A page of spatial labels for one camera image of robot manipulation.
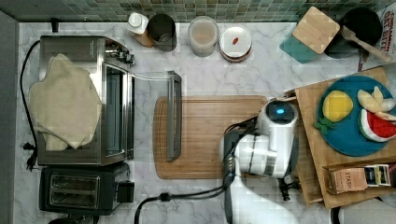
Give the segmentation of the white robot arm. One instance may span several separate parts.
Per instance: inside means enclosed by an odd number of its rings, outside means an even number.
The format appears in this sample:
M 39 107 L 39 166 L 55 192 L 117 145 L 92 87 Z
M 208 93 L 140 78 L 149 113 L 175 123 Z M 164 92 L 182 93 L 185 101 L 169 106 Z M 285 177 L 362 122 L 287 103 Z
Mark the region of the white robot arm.
M 223 135 L 219 155 L 227 185 L 224 213 L 228 224 L 298 224 L 290 210 L 249 189 L 242 178 L 249 174 L 282 179 L 290 174 L 298 157 L 294 147 L 297 120 L 294 105 L 274 100 L 263 106 L 251 131 L 232 130 Z

